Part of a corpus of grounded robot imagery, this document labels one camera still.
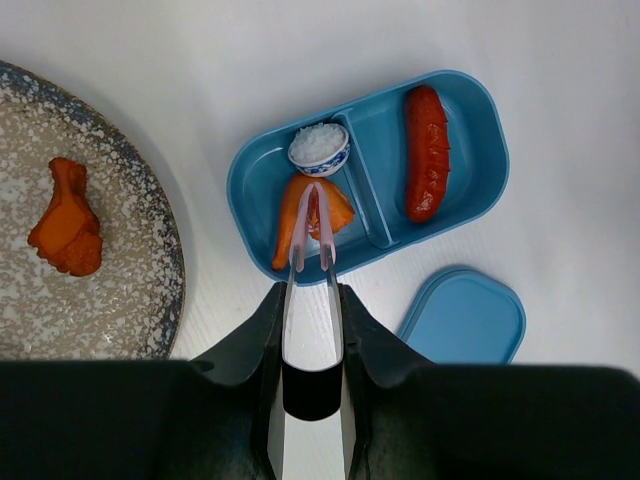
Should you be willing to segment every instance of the bento box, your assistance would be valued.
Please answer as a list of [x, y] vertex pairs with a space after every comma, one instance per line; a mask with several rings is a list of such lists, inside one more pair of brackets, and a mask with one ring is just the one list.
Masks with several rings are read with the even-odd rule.
[[[448, 120], [451, 172], [445, 197], [428, 222], [405, 213], [408, 147], [404, 102], [410, 90], [436, 90]], [[440, 70], [315, 113], [249, 140], [227, 177], [227, 199], [245, 247], [260, 270], [286, 281], [288, 267], [271, 268], [280, 203], [296, 167], [287, 151], [296, 132], [319, 122], [344, 126], [350, 156], [329, 177], [355, 210], [351, 224], [335, 235], [336, 273], [344, 274], [409, 245], [477, 219], [498, 201], [509, 175], [509, 154], [497, 109], [489, 92], [471, 76]], [[317, 242], [310, 239], [302, 285], [326, 278]]]

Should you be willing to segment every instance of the blue tray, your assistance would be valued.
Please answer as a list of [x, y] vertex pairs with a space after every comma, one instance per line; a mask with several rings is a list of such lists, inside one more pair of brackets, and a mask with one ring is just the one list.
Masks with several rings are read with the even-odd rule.
[[470, 268], [451, 267], [420, 289], [398, 336], [435, 363], [506, 364], [525, 327], [513, 290]]
[[[419, 85], [436, 89], [447, 114], [451, 173], [447, 193], [427, 223], [411, 223], [404, 209], [407, 141], [404, 100]], [[500, 198], [509, 174], [509, 155], [498, 112], [487, 90], [464, 73], [442, 70], [415, 78], [263, 133], [236, 155], [227, 177], [227, 198], [240, 235], [255, 264], [274, 280], [280, 201], [295, 168], [287, 149], [298, 129], [335, 121], [349, 130], [351, 155], [329, 179], [349, 197], [353, 223], [335, 237], [336, 273], [343, 274], [408, 245], [474, 220]], [[318, 256], [310, 239], [307, 257]], [[305, 262], [302, 285], [325, 279], [320, 262]]]

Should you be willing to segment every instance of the red sausage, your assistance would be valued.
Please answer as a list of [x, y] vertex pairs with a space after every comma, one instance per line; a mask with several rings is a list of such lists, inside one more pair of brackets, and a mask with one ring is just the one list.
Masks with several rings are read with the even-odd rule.
[[409, 93], [405, 115], [409, 142], [407, 216], [422, 223], [436, 213], [447, 189], [451, 171], [447, 116], [438, 94], [427, 86]]

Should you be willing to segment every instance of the small bowl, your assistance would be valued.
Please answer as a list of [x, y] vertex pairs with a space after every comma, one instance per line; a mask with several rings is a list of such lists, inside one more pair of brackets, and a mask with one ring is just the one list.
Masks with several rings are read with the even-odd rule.
[[300, 171], [300, 173], [304, 173], [309, 177], [328, 177], [333, 175], [338, 170], [342, 168], [344, 163], [349, 158], [349, 153], [351, 152], [351, 144], [349, 143], [349, 132], [342, 125], [336, 124], [342, 133], [344, 134], [344, 141], [340, 145], [340, 148], [332, 153], [328, 157], [314, 162], [308, 165], [300, 165], [295, 161], [293, 156], [291, 155], [291, 147], [287, 151], [287, 157], [289, 157], [289, 161], [295, 165], [295, 167]]

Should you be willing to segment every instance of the white table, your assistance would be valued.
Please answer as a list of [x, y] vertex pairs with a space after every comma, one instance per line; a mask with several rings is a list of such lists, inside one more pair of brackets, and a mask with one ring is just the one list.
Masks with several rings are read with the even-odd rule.
[[[516, 362], [640, 374], [640, 2], [636, 0], [0, 0], [0, 58], [111, 119], [164, 186], [188, 298], [175, 357], [252, 314], [271, 285], [225, 196], [254, 134], [440, 68], [478, 78], [511, 155], [486, 216], [342, 278], [390, 329], [435, 270], [464, 263], [527, 311]], [[330, 344], [318, 288], [300, 365]], [[285, 478], [342, 476], [337, 417], [288, 419]]]

